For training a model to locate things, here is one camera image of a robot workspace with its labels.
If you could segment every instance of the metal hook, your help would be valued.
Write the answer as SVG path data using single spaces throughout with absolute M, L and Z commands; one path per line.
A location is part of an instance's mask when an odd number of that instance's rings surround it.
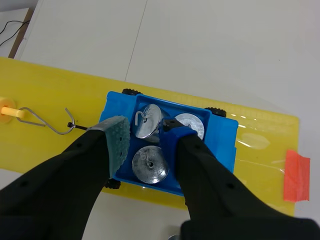
M 18 121 L 20 121 L 22 123 L 32 124 L 32 125 L 36 125 L 36 126 L 40 126 L 40 127 L 48 126 L 52 131 L 54 131 L 55 133 L 60 134 L 60 135 L 68 134 L 68 133 L 70 133 L 72 131 L 72 129 L 75 128 L 74 127 L 75 126 L 75 119 L 72 116 L 71 112 L 69 112 L 68 108 L 65 108 L 65 111 L 70 116 L 70 118 L 72 120 L 73 127 L 71 127 L 68 131 L 65 131 L 65 132 L 57 131 L 54 127 L 52 127 L 49 123 L 47 123 L 45 120 L 43 120 L 39 115 L 37 115 L 34 111 L 32 111 L 28 107 L 21 107 L 19 110 L 27 110 L 27 111 L 29 111 L 33 116 L 35 116 L 37 119 L 39 119 L 44 124 L 36 123 L 36 122 L 32 122 L 32 121 L 25 121 L 25 120 L 22 120 L 20 117 L 17 117 L 16 119 L 18 119 Z
M 147 121 L 147 118 L 145 116 L 145 114 L 142 112 L 142 111 L 137 111 L 135 113 L 135 125 L 138 126 L 138 116 L 139 114 L 141 115 L 141 117 L 143 118 L 143 121 L 146 122 Z

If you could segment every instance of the black cable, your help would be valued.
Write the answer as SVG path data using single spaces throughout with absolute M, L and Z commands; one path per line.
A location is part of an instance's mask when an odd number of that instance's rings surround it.
M 20 21 L 8 21 L 8 22 L 5 24 L 5 27 L 4 27 L 4 29 L 2 30 L 2 32 L 0 32 L 0 34 L 3 33 L 3 31 L 6 29 L 7 24 L 10 23 L 10 22 L 20 22 Z M 23 24 L 18 28 L 18 30 L 17 30 L 11 37 L 9 37 L 7 40 L 3 41 L 3 42 L 0 44 L 0 47 L 1 47 L 5 42 L 7 42 L 7 41 L 9 41 L 10 39 L 12 39 L 12 38 L 17 34 L 17 32 L 19 32 L 19 30 L 20 30 L 25 24 L 30 23 L 30 21 L 25 21 L 25 22 L 21 22 L 21 23 L 23 23 Z
M 24 22 L 23 22 L 23 21 L 16 21 L 16 20 L 7 21 L 6 24 L 5 24 L 5 26 L 4 26 L 4 29 L 0 32 L 0 34 L 2 34 L 2 33 L 5 31 L 8 23 L 22 23 L 22 24 L 23 24 Z

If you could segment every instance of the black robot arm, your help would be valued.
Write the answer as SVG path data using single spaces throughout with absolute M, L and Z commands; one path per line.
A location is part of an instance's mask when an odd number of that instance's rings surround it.
M 211 153 L 197 134 L 175 119 L 163 121 L 163 133 L 181 130 L 175 176 L 184 194 L 190 221 L 181 226 L 181 240 L 206 239 L 320 239 L 320 229 L 311 219 L 282 214 L 259 200 Z

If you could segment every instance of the blue plastic tray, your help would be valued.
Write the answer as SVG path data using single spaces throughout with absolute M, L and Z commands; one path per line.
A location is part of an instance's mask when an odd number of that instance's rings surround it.
M 196 115 L 204 125 L 204 143 L 218 161 L 233 173 L 236 158 L 235 141 L 238 129 L 238 122 L 236 120 L 213 115 L 211 111 L 207 109 L 187 106 L 143 94 L 132 96 L 110 91 L 106 99 L 107 101 L 101 114 L 100 122 L 113 116 L 125 116 L 129 119 L 131 125 L 135 119 L 136 111 L 148 104 L 158 105 L 173 118 L 181 113 Z M 127 158 L 113 178 L 119 181 L 183 196 L 173 171 L 169 171 L 167 177 L 156 184 L 143 183 L 134 175 L 132 170 L 132 159 L 134 155 L 139 149 L 150 145 L 157 146 L 131 134 Z M 174 162 L 168 162 L 169 167 L 174 166 L 174 164 Z

